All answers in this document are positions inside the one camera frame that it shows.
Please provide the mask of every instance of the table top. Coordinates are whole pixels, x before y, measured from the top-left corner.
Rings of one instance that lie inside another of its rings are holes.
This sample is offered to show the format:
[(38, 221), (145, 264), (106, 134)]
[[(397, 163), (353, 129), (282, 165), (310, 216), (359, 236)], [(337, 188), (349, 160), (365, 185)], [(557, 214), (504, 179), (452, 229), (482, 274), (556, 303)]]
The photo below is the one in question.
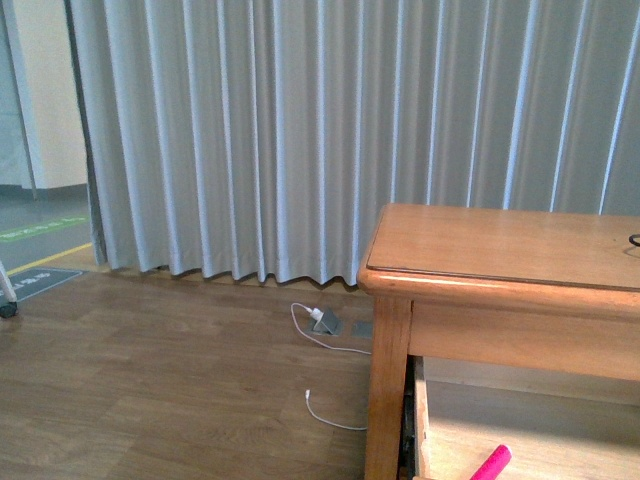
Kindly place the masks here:
[(390, 204), (366, 269), (640, 291), (640, 217)]

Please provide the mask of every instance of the laminate flooring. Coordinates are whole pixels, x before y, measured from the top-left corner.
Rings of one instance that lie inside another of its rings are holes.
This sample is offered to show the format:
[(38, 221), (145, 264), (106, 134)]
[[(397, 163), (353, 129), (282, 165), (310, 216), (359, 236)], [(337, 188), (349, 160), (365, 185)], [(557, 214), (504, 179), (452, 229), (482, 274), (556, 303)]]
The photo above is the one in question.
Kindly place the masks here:
[[(292, 302), (363, 295), (88, 273), (0, 324), (0, 478), (358, 479), (369, 357), (294, 330)], [(301, 311), (301, 319), (306, 319)]]

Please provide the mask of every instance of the baseboard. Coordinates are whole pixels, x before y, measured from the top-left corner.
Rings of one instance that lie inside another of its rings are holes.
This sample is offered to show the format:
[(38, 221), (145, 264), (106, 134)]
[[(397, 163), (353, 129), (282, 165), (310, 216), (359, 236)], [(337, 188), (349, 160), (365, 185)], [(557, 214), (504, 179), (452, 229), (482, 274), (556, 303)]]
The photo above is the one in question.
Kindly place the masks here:
[[(56, 200), (67, 197), (78, 197), (87, 194), (87, 184), (69, 185), (58, 188), (36, 188), (39, 200)], [(33, 200), (33, 191), (20, 185), (0, 185), (0, 195)]]

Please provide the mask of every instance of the floor outlet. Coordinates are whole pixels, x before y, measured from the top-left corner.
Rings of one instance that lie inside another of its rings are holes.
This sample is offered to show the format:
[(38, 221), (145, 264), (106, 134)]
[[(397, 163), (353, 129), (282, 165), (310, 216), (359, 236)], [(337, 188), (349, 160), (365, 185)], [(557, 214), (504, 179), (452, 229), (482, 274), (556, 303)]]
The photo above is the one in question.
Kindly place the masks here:
[(330, 309), (326, 309), (321, 321), (316, 322), (313, 319), (309, 320), (307, 333), (337, 337), (342, 333), (342, 329), (342, 320), (336, 317), (335, 313)]
[(372, 322), (355, 322), (351, 329), (351, 336), (358, 338), (373, 338)]

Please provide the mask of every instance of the gray mat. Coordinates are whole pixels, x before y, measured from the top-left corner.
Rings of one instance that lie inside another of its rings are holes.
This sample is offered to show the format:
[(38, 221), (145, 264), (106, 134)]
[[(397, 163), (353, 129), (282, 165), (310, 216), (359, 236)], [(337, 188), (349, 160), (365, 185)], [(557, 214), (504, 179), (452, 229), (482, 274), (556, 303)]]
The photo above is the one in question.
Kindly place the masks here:
[[(46, 292), (58, 285), (82, 275), (81, 270), (65, 270), (62, 268), (30, 268), (24, 272), (11, 275), (9, 279), (18, 297), (18, 302)], [(4, 292), (0, 289), (0, 304), (5, 303)]]

